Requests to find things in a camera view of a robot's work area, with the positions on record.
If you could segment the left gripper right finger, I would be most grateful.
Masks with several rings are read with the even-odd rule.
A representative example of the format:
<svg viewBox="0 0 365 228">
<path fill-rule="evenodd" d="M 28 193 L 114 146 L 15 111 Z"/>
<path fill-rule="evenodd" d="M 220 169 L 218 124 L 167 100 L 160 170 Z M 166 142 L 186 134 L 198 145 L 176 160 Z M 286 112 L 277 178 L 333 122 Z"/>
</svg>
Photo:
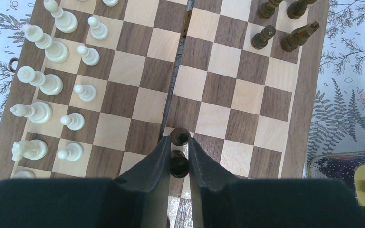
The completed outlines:
<svg viewBox="0 0 365 228">
<path fill-rule="evenodd" d="M 353 192 L 333 179 L 242 179 L 188 143 L 196 228 L 365 228 Z"/>
</svg>

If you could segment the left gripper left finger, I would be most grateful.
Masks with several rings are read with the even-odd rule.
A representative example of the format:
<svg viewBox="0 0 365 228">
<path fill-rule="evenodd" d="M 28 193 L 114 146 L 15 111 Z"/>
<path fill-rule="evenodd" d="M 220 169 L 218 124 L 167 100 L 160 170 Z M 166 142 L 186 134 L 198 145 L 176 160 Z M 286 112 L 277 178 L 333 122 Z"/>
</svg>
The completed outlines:
<svg viewBox="0 0 365 228">
<path fill-rule="evenodd" d="M 0 228 L 164 228 L 171 139 L 117 178 L 0 181 Z"/>
</svg>

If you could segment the dark chess piece seven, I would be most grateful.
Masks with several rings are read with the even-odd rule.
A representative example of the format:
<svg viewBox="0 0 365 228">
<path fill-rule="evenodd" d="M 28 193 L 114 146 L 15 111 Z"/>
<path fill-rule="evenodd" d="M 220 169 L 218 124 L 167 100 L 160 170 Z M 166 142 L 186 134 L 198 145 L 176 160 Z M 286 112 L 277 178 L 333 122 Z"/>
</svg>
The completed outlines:
<svg viewBox="0 0 365 228">
<path fill-rule="evenodd" d="M 184 178 L 189 173 L 189 161 L 180 150 L 171 151 L 170 174 L 175 178 Z"/>
</svg>

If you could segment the dark chess piece six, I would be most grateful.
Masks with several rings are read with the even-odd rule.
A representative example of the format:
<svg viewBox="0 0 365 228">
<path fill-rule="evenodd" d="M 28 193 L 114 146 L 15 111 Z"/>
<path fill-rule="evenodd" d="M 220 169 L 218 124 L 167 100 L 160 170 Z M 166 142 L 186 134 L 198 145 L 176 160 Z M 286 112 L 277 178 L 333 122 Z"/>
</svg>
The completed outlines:
<svg viewBox="0 0 365 228">
<path fill-rule="evenodd" d="M 171 131 L 170 138 L 173 145 L 184 146 L 191 139 L 191 134 L 185 128 L 175 128 Z"/>
</svg>

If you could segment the yellow tin box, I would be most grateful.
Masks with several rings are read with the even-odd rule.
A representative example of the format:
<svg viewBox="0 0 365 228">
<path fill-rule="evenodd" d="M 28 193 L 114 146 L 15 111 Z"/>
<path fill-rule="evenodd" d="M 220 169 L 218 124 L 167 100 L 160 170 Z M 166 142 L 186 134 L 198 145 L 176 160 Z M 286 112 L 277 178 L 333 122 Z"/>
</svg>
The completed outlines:
<svg viewBox="0 0 365 228">
<path fill-rule="evenodd" d="M 309 178 L 342 181 L 365 213 L 365 150 L 318 155 L 307 163 Z"/>
</svg>

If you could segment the dark chess piece three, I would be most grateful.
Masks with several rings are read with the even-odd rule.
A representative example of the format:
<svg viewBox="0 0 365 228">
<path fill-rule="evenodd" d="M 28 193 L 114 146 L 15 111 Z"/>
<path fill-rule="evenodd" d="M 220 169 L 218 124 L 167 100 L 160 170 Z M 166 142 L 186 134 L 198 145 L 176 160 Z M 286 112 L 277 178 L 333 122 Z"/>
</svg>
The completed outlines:
<svg viewBox="0 0 365 228">
<path fill-rule="evenodd" d="M 271 40 L 276 33 L 276 29 L 272 25 L 267 25 L 261 32 L 255 34 L 251 39 L 251 44 L 255 49 L 263 49 L 268 41 Z"/>
</svg>

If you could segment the dark chess piece four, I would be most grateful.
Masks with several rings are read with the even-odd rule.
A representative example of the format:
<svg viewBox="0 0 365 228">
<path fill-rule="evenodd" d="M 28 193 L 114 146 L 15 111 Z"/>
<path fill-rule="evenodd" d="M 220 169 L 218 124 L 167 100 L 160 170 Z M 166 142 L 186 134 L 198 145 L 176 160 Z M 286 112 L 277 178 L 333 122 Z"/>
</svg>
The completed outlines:
<svg viewBox="0 0 365 228">
<path fill-rule="evenodd" d="M 320 28 L 317 21 L 299 27 L 281 40 L 281 47 L 286 52 L 292 52 L 304 45 L 309 37 Z"/>
</svg>

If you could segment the dark chess piece one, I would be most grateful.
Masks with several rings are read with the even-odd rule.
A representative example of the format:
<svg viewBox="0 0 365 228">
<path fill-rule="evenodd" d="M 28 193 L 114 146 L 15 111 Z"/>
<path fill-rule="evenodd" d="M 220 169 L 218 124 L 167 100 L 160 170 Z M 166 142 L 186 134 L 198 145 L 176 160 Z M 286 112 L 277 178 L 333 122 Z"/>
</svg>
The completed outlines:
<svg viewBox="0 0 365 228">
<path fill-rule="evenodd" d="M 267 2 L 261 4 L 257 10 L 257 14 L 261 19 L 269 19 L 275 13 L 275 8 L 279 6 L 279 4 L 283 0 L 268 0 Z"/>
</svg>

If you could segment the dark chess piece two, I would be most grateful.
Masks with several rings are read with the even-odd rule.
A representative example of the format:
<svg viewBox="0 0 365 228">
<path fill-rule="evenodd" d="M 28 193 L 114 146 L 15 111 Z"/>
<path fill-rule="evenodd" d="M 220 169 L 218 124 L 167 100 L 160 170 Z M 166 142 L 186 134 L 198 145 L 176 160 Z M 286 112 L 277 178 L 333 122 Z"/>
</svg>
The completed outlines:
<svg viewBox="0 0 365 228">
<path fill-rule="evenodd" d="M 314 4 L 317 0 L 298 0 L 290 4 L 287 8 L 287 16 L 291 19 L 299 19 L 302 17 L 308 5 Z"/>
</svg>

